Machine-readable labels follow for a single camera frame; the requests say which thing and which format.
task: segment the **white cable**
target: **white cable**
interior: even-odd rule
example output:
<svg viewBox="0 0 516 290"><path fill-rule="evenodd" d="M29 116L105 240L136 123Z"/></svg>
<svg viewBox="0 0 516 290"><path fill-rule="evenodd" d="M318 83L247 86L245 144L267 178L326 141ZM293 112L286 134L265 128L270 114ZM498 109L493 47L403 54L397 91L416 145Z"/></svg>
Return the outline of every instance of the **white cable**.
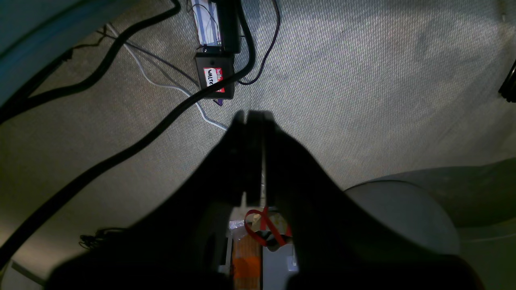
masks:
<svg viewBox="0 0 516 290"><path fill-rule="evenodd" d="M117 30L110 24L110 23L107 23L106 26L109 28L109 30L111 30L111 32L116 36L118 37L118 32ZM145 77L145 79L147 81L149 81L151 84L155 85L155 86L158 86L158 87L164 87L164 88L170 88L170 89L176 89L180 92L182 92L183 94L185 94L187 97L190 97L191 96L191 93L189 93L186 89L180 87L179 85L178 86L173 86L173 85L163 85L163 84L157 84L155 82L153 82L148 76L147 74L145 73L145 69L143 68L143 65L141 64L141 61L140 59L138 59L138 57L136 56L136 54L133 52L133 50L131 50L131 48L127 45L127 44L124 44L124 48L127 50L127 52L129 52L129 54L134 58L134 61L136 62L136 64L138 65L138 68L140 69L141 73L143 74L143 76ZM161 69L161 67L159 67L156 63L154 63L153 61L150 61L151 64L154 64L160 71L161 73L169 80L171 80L172 82L176 83L164 70ZM199 112L201 113L201 117L202 119L206 122L206 123L209 123L213 126L216 126L216 127L219 127L221 128L222 130L226 131L228 129L228 127L222 125L222 124L219 124L213 120L211 120L210 118L208 118L208 116L206 116L206 112L204 111L204 109L201 107L201 104L199 104L199 102L195 103L195 105L197 106L197 109L199 110Z"/></svg>

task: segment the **gray carpet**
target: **gray carpet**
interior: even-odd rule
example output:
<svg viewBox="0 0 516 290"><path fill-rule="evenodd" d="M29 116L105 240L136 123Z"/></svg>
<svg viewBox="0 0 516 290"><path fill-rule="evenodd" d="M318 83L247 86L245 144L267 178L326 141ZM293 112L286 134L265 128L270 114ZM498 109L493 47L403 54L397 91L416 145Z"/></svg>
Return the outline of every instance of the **gray carpet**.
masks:
<svg viewBox="0 0 516 290"><path fill-rule="evenodd" d="M342 189L390 174L516 157L516 105L497 94L516 59L514 2L278 1L283 23L262 77L252 86L237 85L235 99L223 107L202 101L214 120L229 125L238 110L272 111ZM272 4L243 3L260 62L275 27ZM169 7L165 0L142 1L113 23L123 30ZM92 34L82 43L98 37ZM185 9L132 40L196 76L197 33ZM105 40L98 48L77 51L38 91L79 82L110 44ZM246 61L247 53L238 55L236 68ZM167 82L147 68L154 79ZM67 182L133 144L183 99L180 92L149 84L121 50L91 89L0 126L0 241ZM79 235L129 226L158 206L222 134L189 109L152 145L82 190L15 260L47 277L57 263L81 252ZM497 172L506 178L493 179ZM484 190L440 188L440 201L448 202L445 209L459 225L509 218L513 208L501 201L510 191L494 194L489 184L507 182L499 187L514 189L514 172L512 162L461 181L478 182ZM433 184L425 186L432 190ZM500 211L497 205L506 214L492 219L490 213ZM471 207L480 208L486 219Z"/></svg>

